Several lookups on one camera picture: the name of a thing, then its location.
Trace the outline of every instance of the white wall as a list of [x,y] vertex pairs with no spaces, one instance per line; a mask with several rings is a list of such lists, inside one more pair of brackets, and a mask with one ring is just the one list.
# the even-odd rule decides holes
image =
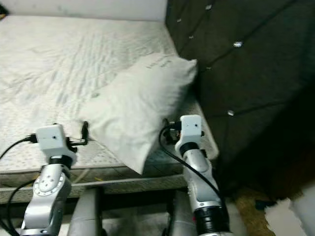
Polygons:
[[167,0],[0,0],[12,14],[164,22]]

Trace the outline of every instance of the white mattress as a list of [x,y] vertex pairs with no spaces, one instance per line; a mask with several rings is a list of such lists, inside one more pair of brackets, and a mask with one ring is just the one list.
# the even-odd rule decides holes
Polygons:
[[[9,16],[0,21],[0,32],[1,153],[44,125],[60,123],[73,133],[74,118],[95,89],[140,56],[176,53],[166,27],[156,22]],[[192,95],[181,113],[201,113]],[[203,140],[210,157],[216,156],[211,133]],[[44,164],[37,144],[18,145],[0,161],[0,186],[35,177]],[[180,172],[158,150],[148,158],[145,177]],[[72,174],[78,183],[140,177],[97,142],[79,147]]]

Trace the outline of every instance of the pillow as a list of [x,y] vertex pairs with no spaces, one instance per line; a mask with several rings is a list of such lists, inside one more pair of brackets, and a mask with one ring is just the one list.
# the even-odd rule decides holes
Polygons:
[[174,114],[196,75],[196,60],[150,54],[119,73],[83,105],[90,137],[142,173],[164,118]]

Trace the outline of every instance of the dark gray headboard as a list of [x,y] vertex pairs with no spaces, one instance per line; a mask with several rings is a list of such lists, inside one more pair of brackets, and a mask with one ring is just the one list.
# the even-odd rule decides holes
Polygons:
[[195,92],[223,187],[273,171],[310,140],[314,0],[169,0],[166,25],[180,56],[199,61]]

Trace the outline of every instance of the floor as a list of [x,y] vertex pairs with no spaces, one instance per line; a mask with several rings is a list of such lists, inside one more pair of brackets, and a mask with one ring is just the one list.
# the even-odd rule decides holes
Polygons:
[[[228,203],[230,226],[235,236],[247,236],[244,223],[234,203]],[[65,215],[59,236],[66,236],[71,215]],[[112,209],[103,212],[103,228],[108,236],[160,236],[167,227],[166,204]],[[0,236],[7,236],[0,229]]]
[[241,189],[235,199],[236,207],[246,225],[250,236],[275,236],[267,228],[265,212],[255,208],[255,200],[268,201],[268,197],[258,191],[249,188]]

